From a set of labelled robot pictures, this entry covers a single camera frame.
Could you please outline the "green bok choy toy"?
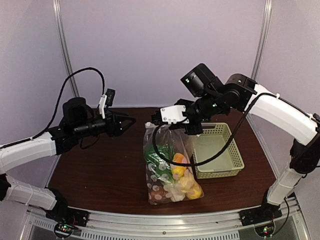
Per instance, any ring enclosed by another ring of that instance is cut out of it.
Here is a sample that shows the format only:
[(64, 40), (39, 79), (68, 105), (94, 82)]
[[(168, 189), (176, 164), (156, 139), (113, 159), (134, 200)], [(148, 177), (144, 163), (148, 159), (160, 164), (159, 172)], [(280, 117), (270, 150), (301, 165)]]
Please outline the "green bok choy toy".
[(154, 181), (161, 181), (165, 184), (173, 183), (175, 180), (172, 175), (171, 165), (157, 155), (153, 147), (144, 151), (147, 172)]

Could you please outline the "yellow lemon toy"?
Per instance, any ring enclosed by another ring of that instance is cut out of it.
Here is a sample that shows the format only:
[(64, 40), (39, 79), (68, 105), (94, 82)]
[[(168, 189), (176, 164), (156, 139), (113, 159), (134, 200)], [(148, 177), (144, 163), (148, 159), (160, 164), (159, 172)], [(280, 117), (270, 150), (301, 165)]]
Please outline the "yellow lemon toy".
[(186, 168), (185, 166), (172, 165), (172, 166), (171, 166), (172, 177), (173, 177), (175, 180), (180, 179), (181, 177), (184, 176), (186, 169), (187, 169), (187, 168)]

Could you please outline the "clear zip top bag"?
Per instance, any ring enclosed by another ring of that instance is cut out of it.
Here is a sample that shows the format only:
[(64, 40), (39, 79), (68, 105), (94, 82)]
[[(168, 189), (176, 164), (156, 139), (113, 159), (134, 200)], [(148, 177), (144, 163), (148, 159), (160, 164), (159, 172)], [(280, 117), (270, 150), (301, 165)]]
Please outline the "clear zip top bag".
[[(192, 167), (177, 166), (160, 158), (152, 142), (156, 125), (147, 122), (144, 126), (143, 156), (148, 202), (151, 205), (162, 205), (202, 198), (204, 192), (195, 179)], [(186, 135), (183, 129), (171, 130), (165, 125), (158, 129), (155, 139), (159, 153), (167, 160), (180, 164), (191, 162), (196, 136)]]

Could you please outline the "beige walnut toy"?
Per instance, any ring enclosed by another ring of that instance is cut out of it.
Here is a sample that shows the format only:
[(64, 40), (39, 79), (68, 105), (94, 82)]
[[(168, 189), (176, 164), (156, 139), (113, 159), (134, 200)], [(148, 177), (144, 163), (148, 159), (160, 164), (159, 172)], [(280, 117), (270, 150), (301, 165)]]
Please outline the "beige walnut toy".
[(197, 186), (197, 182), (193, 175), (182, 176), (176, 183), (176, 187), (183, 193), (190, 192)]

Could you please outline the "brown potato toy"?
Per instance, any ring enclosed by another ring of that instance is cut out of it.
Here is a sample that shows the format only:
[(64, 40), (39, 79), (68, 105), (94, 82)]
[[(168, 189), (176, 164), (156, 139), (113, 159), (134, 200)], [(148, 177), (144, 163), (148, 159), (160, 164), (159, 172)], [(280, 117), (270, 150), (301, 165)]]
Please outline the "brown potato toy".
[(153, 185), (149, 189), (149, 199), (150, 200), (164, 200), (166, 198), (167, 192), (164, 190), (162, 186)]

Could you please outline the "orange mango slice toy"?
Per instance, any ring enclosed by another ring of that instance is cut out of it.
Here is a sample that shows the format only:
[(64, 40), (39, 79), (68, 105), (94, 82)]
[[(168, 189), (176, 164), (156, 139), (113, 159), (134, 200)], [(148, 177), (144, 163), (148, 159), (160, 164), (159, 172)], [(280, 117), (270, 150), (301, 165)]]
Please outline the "orange mango slice toy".
[(181, 166), (181, 167), (186, 167), (189, 163), (187, 158), (181, 153), (176, 153), (172, 161), (175, 166)]

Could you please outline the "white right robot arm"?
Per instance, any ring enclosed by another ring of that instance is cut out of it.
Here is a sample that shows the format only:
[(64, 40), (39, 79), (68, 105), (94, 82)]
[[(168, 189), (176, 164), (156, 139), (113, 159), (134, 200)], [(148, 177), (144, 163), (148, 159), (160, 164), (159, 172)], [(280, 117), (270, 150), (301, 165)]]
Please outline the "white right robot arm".
[(267, 90), (255, 80), (235, 73), (227, 82), (200, 63), (182, 77), (181, 82), (195, 101), (178, 100), (162, 107), (151, 117), (157, 128), (170, 126), (185, 129), (188, 135), (201, 134), (202, 121), (231, 109), (244, 116), (254, 115), (273, 124), (293, 137), (290, 161), (277, 180), (264, 193), (262, 204), (254, 209), (259, 220), (268, 220), (299, 181), (317, 168), (320, 159), (320, 118)]

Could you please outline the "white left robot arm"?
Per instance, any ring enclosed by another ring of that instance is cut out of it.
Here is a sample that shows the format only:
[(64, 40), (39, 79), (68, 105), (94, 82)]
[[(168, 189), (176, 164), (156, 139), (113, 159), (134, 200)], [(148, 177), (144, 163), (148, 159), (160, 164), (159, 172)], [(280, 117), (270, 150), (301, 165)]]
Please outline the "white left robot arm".
[(55, 190), (41, 188), (20, 181), (8, 171), (18, 166), (45, 158), (60, 156), (80, 145), (87, 137), (121, 136), (136, 119), (126, 113), (109, 110), (110, 103), (100, 101), (98, 114), (86, 104), (83, 97), (74, 97), (62, 105), (63, 116), (57, 126), (46, 129), (39, 136), (9, 143), (0, 147), (0, 199), (26, 206), (40, 207), (52, 211), (61, 222), (72, 218), (72, 211), (63, 197)]

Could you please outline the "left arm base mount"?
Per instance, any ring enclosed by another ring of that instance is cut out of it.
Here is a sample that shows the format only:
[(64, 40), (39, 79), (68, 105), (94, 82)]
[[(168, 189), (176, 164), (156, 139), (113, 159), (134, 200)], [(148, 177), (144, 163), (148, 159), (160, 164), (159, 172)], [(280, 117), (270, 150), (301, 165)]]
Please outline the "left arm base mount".
[(47, 218), (72, 227), (86, 227), (89, 218), (88, 211), (72, 208), (65, 204), (55, 206), (52, 210), (44, 209), (44, 212)]

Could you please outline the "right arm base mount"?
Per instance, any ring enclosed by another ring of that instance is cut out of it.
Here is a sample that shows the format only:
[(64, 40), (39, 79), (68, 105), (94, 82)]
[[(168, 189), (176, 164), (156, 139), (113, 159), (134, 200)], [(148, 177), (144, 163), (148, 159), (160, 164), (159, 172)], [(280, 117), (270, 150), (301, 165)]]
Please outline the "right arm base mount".
[(268, 222), (274, 218), (280, 218), (282, 215), (279, 205), (276, 206), (269, 203), (263, 203), (261, 206), (241, 210), (239, 212), (242, 226)]

